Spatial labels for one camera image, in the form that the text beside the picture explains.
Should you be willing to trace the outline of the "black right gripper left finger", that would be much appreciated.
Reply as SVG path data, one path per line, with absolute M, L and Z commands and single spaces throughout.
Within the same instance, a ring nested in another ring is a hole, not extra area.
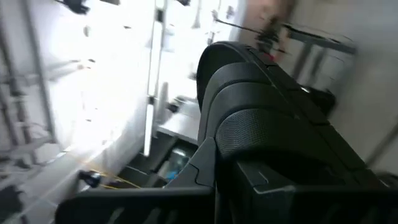
M 206 138 L 165 187 L 78 193 L 58 206 L 55 224 L 214 224 L 215 160 Z

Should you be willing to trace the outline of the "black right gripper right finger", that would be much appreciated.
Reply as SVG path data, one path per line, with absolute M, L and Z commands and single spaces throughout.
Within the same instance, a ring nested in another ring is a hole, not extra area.
M 300 185 L 259 162 L 219 164 L 233 224 L 398 224 L 398 189 Z

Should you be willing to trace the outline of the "black slide sandal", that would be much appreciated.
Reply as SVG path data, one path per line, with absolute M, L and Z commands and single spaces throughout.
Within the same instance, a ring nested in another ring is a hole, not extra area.
M 223 169 L 258 162 L 295 184 L 381 187 L 331 125 L 323 103 L 256 49 L 211 44 L 197 75 L 198 141 L 216 141 Z

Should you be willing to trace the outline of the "grey metal table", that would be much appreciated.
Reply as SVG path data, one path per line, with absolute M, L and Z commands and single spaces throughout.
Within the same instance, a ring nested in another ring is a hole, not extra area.
M 354 44 L 346 44 L 342 41 L 336 40 L 331 37 L 325 37 L 322 35 L 306 32 L 300 29 L 296 29 L 293 24 L 285 23 L 284 27 L 289 30 L 289 38 L 297 40 L 303 43 L 303 47 L 298 55 L 291 77 L 294 80 L 298 80 L 304 69 L 304 66 L 309 58 L 314 46 L 319 46 L 321 50 L 313 61 L 313 65 L 310 70 L 309 83 L 314 84 L 317 80 L 317 74 L 321 69 L 321 65 L 329 50 L 334 50 L 347 55 L 356 55 L 358 52 L 357 47 Z

